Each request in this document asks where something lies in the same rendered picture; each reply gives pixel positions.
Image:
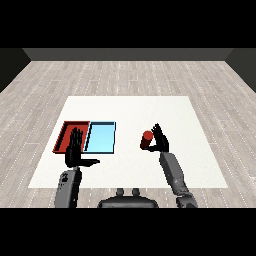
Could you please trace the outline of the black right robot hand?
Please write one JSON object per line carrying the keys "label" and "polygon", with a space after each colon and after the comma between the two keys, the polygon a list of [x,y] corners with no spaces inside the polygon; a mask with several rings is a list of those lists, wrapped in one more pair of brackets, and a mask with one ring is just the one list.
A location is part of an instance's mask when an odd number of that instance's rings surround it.
{"label": "black right robot hand", "polygon": [[154,135],[154,139],[156,144],[153,146],[149,146],[148,150],[150,152],[168,152],[169,151],[169,142],[167,137],[163,134],[162,129],[158,123],[156,123],[151,129]]}

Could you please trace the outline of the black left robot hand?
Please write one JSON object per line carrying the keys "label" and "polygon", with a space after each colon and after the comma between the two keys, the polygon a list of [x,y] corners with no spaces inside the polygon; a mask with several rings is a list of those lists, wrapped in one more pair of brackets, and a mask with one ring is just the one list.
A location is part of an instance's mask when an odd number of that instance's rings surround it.
{"label": "black left robot hand", "polygon": [[65,164],[69,167],[91,167],[98,164],[98,159],[82,159],[81,158],[81,145],[82,145],[83,132],[75,127],[70,134],[70,142],[65,152]]}

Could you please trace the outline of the small red can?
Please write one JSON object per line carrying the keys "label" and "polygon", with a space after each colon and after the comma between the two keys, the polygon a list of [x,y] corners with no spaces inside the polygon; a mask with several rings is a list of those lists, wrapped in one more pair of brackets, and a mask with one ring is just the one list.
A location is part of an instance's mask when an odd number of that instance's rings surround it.
{"label": "small red can", "polygon": [[141,143],[140,143],[140,148],[144,149],[148,147],[153,139],[153,133],[149,130],[145,131],[142,135]]}

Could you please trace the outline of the shallow red open box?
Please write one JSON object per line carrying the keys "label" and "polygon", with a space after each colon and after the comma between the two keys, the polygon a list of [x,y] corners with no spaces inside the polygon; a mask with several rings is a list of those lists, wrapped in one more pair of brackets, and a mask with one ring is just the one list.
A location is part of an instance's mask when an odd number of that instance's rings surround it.
{"label": "shallow red open box", "polygon": [[74,128],[82,133],[81,152],[84,152],[84,145],[89,129],[89,121],[65,121],[62,125],[55,146],[52,150],[55,154],[64,154],[70,143],[70,135]]}

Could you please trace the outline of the shallow light blue open box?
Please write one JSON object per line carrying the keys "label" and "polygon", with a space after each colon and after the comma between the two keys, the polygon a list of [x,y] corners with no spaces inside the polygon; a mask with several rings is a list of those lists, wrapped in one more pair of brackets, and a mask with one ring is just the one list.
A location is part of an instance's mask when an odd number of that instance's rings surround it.
{"label": "shallow light blue open box", "polygon": [[85,154],[113,154],[116,123],[114,121],[92,121],[84,142]]}

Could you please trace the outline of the dark grey robot body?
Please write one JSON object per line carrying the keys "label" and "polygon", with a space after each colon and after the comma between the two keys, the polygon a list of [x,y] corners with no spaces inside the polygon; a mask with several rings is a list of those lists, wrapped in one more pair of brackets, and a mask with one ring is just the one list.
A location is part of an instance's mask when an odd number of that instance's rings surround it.
{"label": "dark grey robot body", "polygon": [[98,208],[158,208],[158,204],[155,200],[142,197],[138,188],[132,189],[131,196],[125,196],[124,189],[118,188],[116,195],[101,200]]}

